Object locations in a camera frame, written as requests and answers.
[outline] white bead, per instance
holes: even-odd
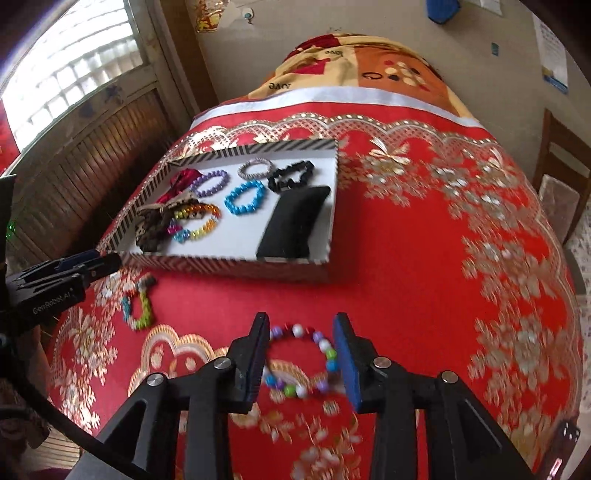
[[[291,331],[294,333],[295,338],[302,338],[304,336],[304,328],[299,323],[296,323]]]
[[[295,394],[298,398],[306,398],[308,396],[308,389],[304,385],[295,386]]]
[[[332,348],[332,345],[326,338],[323,338],[320,342],[318,342],[318,347],[322,353],[326,353],[329,348]]]

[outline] red fabric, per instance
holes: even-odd
[[[312,47],[332,48],[332,47],[338,47],[339,45],[340,45],[340,41],[334,35],[332,35],[332,34],[321,35],[321,36],[316,37],[316,38],[311,38],[310,40],[305,41],[304,43],[300,44],[285,59],[286,60],[287,59],[290,59],[294,55],[297,55],[298,53],[300,53],[300,52],[302,52],[304,50],[307,50],[308,48],[312,48]]]
[[[132,332],[119,301],[141,272],[124,269],[61,320],[50,352],[54,403],[96,433],[142,378],[186,374],[223,355],[256,312],[272,325],[326,334],[346,312],[358,335],[409,371],[456,371],[534,466],[556,424],[577,413],[580,333],[560,246],[508,154],[484,129],[425,111],[308,103],[211,119],[163,161],[261,135],[339,140],[333,282],[157,271],[157,325]],[[321,354],[295,340],[271,357],[290,378],[322,370]],[[372,417],[356,417],[340,393],[278,401],[262,387],[253,413],[230,421],[234,472],[245,480],[367,478],[373,435]],[[424,479],[424,443],[420,458]]]
[[[17,143],[14,141],[12,130],[8,124],[4,102],[0,100],[0,174],[2,174],[2,172],[6,170],[20,154]]]
[[[200,176],[201,172],[193,168],[185,168],[185,170],[178,172],[170,179],[170,190],[156,200],[156,203],[166,203],[172,200],[188,189]]]

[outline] cable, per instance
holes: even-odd
[[[22,373],[17,359],[0,345],[0,377],[5,377],[27,404],[72,442],[134,480],[154,480],[152,475],[114,452],[82,430],[39,393]]]
[[[31,416],[25,407],[0,407],[0,420],[30,420]]]

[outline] multicolor bracelet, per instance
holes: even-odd
[[[246,169],[253,165],[266,165],[267,169],[259,173],[246,173]],[[238,176],[244,180],[264,180],[268,179],[274,170],[275,165],[273,165],[270,160],[267,160],[266,158],[254,158],[240,166],[238,169]]]
[[[220,183],[218,183],[214,187],[207,189],[207,190],[203,190],[203,191],[198,190],[198,188],[201,185],[203,185],[209,179],[212,179],[214,177],[221,177],[222,179],[221,179]],[[215,170],[215,171],[211,171],[211,172],[208,172],[208,173],[200,176],[197,180],[195,180],[189,186],[189,190],[191,190],[191,192],[193,192],[193,194],[197,198],[210,197],[211,195],[219,192],[220,190],[223,190],[226,187],[226,185],[228,185],[228,182],[230,182],[230,174],[227,171]]]
[[[314,330],[313,328],[304,328],[299,323],[295,325],[285,325],[281,327],[273,327],[271,329],[269,340],[276,342],[281,338],[303,338],[312,340],[320,351],[326,355],[326,371],[328,376],[338,374],[339,364],[337,362],[336,350],[330,344],[330,341],[324,338],[321,332]],[[313,396],[327,394],[330,391],[330,384],[326,380],[321,380],[312,386],[311,391],[302,384],[288,384],[281,378],[277,378],[268,367],[264,367],[262,373],[262,379],[265,385],[274,390],[281,390],[283,394],[288,398],[306,398],[309,394]]]
[[[154,311],[148,298],[148,288],[156,284],[156,279],[151,273],[141,277],[133,287],[125,290],[121,297],[121,310],[123,311],[123,320],[132,330],[143,330],[154,323]],[[139,294],[142,303],[142,315],[139,319],[131,316],[131,300]]]
[[[212,217],[201,228],[193,231],[183,228],[178,224],[179,220],[190,218],[197,212],[211,213]],[[215,227],[217,227],[221,218],[222,213],[215,205],[209,205],[207,203],[191,205],[190,207],[174,212],[174,218],[170,220],[168,226],[168,233],[173,236],[175,241],[183,244],[189,239],[197,240],[210,233]]]
[[[240,205],[239,207],[234,205],[234,200],[236,200],[245,191],[250,189],[257,189],[254,200],[248,205]],[[232,190],[230,195],[226,197],[226,201],[224,203],[226,208],[230,210],[230,213],[233,215],[244,215],[245,213],[253,213],[258,210],[261,207],[261,203],[264,200],[266,194],[267,191],[265,190],[265,186],[261,181],[250,180]]]

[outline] poster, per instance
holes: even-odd
[[[544,80],[567,94],[569,75],[566,66],[566,49],[545,23],[535,15],[533,17]]]

